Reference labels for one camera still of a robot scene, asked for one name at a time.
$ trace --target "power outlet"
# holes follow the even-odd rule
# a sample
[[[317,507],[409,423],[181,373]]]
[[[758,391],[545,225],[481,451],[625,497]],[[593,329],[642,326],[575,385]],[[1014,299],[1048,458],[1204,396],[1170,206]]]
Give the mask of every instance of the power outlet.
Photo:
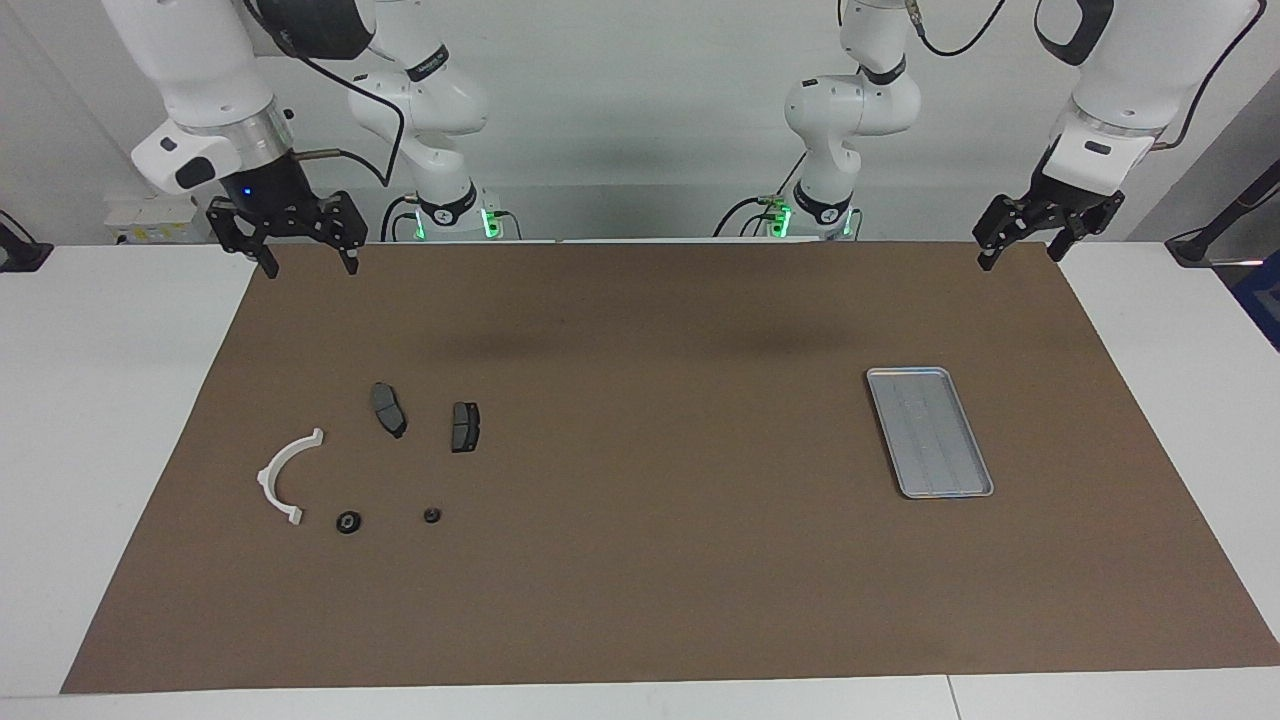
[[[212,237],[192,197],[114,201],[105,225],[113,245],[201,245]]]

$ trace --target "white wall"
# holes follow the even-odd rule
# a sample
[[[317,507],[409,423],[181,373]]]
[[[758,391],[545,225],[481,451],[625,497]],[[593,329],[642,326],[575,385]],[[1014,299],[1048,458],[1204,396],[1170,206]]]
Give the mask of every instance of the white wall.
[[[96,201],[104,192],[136,190],[136,177],[119,167],[113,143],[132,147],[159,124],[159,97],[96,1],[4,3],[110,141],[83,135],[102,160],[70,172],[90,150],[64,145],[65,128],[44,122],[44,113],[12,126],[5,115],[0,201],[38,218],[36,224],[54,240],[84,240],[101,219]],[[799,155],[800,142],[782,118],[791,83],[852,69],[827,1],[430,0],[429,8],[456,61],[494,97],[489,127],[461,138],[460,146],[477,179],[503,193],[532,237],[710,232],[735,200],[776,188]],[[925,4],[932,38],[957,45],[989,8],[988,0]],[[1011,0],[989,36],[959,59],[933,58],[913,40],[910,70],[925,99],[919,124],[860,143],[858,204],[867,210],[868,237],[966,237],[992,195],[1025,190],[1076,77],[1039,47],[1033,9],[1032,0]],[[1277,28],[1280,13],[1271,13],[1236,53],[1183,150],[1152,156],[1132,176],[1129,204],[1107,237],[1126,237],[1280,67]],[[12,54],[6,49],[0,56],[5,113],[14,111],[12,96],[38,90],[15,77],[27,70]],[[348,118],[340,88],[288,59],[260,63],[282,104],[298,113],[300,149],[342,145],[384,156],[385,145]],[[355,74],[381,61],[339,65]],[[22,182],[40,192],[12,190],[18,181],[10,158],[19,156]],[[310,168],[317,187],[374,184],[349,163]],[[396,191],[357,193],[372,199],[364,202],[371,220],[380,218],[383,199],[408,188],[406,178],[397,173]],[[95,182],[97,197],[84,187]],[[65,200],[65,193],[79,200]]]

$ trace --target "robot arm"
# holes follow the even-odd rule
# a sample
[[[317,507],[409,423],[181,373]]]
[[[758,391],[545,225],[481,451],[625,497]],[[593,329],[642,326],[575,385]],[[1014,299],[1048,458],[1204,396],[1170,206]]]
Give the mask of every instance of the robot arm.
[[[920,88],[906,74],[905,8],[904,0],[850,0],[841,42],[858,74],[805,79],[787,96],[787,124],[808,149],[788,190],[800,233],[844,232],[861,169],[854,137],[902,132],[920,114]]]
[[[489,100],[451,61],[449,49],[426,27],[419,3],[379,0],[376,19],[372,51],[402,69],[371,73],[356,85],[394,102],[404,114],[407,128],[399,151],[413,174],[419,222],[433,233],[485,237],[486,192],[476,188],[466,160],[448,138],[480,132],[488,122]],[[361,126],[394,142],[399,119],[390,108],[360,92],[347,97]]]
[[[293,155],[275,96],[257,73],[248,35],[228,0],[102,0],[138,68],[160,90],[169,119],[133,150],[165,192],[220,181],[206,215],[223,249],[279,265],[268,237],[310,237],[338,250],[347,272],[367,228],[346,192],[320,199]],[[340,10],[367,33],[356,3]],[[237,219],[250,224],[246,234]]]
[[[1071,5],[1078,9],[1071,13]],[[1071,245],[1106,229],[1124,202],[1120,184],[1178,115],[1256,0],[1042,0],[1041,42],[1080,81],[1053,140],[1020,199],[1000,195],[973,229],[991,270],[1009,245],[1060,229],[1048,247],[1061,260]],[[1060,23],[1057,18],[1078,18]]]

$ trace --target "brown table mat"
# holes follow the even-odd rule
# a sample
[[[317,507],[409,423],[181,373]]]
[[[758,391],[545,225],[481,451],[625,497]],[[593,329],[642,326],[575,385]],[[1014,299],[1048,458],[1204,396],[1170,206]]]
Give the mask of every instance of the brown table mat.
[[[1039,247],[278,254],[64,692],[1280,665]],[[950,369],[995,496],[899,495],[882,365]]]

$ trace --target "black stand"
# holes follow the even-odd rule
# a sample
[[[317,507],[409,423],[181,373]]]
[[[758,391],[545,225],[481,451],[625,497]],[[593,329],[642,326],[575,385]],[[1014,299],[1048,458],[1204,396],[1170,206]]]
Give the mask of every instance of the black stand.
[[[54,251],[47,242],[23,242],[4,224],[0,224],[0,247],[9,255],[0,265],[0,273],[35,273]]]
[[[1208,268],[1210,263],[1204,260],[1204,255],[1210,246],[1226,232],[1226,228],[1261,205],[1277,184],[1280,184],[1280,160],[1272,163],[1265,173],[1258,176],[1258,179],[1253,181],[1253,184],[1219,213],[1213,222],[1204,225],[1204,229],[1196,237],[1170,240],[1165,247],[1174,255],[1174,260],[1178,260],[1178,264],[1184,268]]]

